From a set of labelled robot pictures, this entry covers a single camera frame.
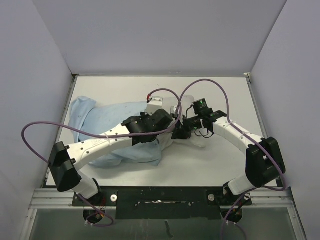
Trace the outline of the white pillow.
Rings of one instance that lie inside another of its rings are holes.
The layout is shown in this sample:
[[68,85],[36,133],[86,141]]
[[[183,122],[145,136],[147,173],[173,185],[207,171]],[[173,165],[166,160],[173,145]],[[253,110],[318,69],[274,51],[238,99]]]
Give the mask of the white pillow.
[[190,147],[205,148],[208,144],[199,134],[195,134],[192,122],[197,115],[194,113],[193,105],[195,98],[192,95],[184,95],[181,100],[182,115],[179,123],[172,131],[163,133],[157,137],[161,150],[169,148],[173,143]]

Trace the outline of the light blue pillowcase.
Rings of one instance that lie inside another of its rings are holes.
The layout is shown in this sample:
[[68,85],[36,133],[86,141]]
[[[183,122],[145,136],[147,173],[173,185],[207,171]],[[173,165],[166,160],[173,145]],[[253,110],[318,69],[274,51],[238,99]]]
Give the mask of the light blue pillowcase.
[[[139,116],[145,111],[146,102],[127,102],[98,106],[86,96],[77,97],[69,106],[68,126],[94,135],[100,135],[122,123],[129,117]],[[111,168],[121,163],[157,166],[162,159],[162,149],[158,140],[139,143],[135,146],[113,151],[90,163],[95,168]]]

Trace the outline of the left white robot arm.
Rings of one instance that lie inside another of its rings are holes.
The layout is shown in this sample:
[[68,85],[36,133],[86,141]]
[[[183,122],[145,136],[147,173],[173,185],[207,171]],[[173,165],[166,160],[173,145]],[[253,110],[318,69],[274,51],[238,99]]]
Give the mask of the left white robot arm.
[[49,157],[49,169],[57,190],[72,190],[82,195],[88,204],[99,204],[102,193],[98,182],[82,173],[81,169],[113,151],[155,141],[172,121],[169,113],[159,109],[152,115],[142,113],[129,117],[113,129],[85,141],[70,145],[62,141],[56,143]]

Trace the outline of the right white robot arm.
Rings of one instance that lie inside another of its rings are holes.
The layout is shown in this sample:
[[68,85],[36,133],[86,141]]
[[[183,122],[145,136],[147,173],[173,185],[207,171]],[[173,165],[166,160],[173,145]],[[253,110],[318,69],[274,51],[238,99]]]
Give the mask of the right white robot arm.
[[286,167],[275,138],[263,138],[247,131],[231,121],[223,111],[209,108],[205,99],[193,102],[190,108],[195,115],[190,118],[186,114],[182,116],[173,131],[173,139],[190,139],[193,133],[205,129],[206,138],[218,135],[237,147],[245,156],[245,172],[222,187],[222,197],[227,204],[235,204],[241,194],[266,187],[269,182],[285,174]]

